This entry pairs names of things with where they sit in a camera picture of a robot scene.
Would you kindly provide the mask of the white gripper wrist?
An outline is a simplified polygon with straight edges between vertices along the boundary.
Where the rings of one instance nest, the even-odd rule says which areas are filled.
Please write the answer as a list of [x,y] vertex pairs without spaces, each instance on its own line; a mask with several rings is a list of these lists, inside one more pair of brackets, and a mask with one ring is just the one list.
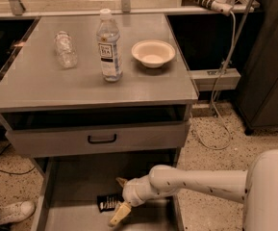
[[111,227],[117,226],[130,213],[132,207],[138,207],[147,200],[152,199],[155,189],[151,186],[149,178],[143,176],[127,180],[125,178],[116,177],[115,180],[123,188],[122,197],[125,202],[118,202],[112,218],[109,221]]

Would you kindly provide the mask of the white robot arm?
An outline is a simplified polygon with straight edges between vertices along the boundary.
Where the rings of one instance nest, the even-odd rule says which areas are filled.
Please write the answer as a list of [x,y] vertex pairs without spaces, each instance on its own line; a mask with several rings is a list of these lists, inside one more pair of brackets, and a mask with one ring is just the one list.
[[140,178],[118,178],[123,201],[109,225],[116,226],[134,207],[169,197],[181,189],[243,205],[242,231],[278,231],[278,150],[260,154],[247,170],[183,170],[156,165]]

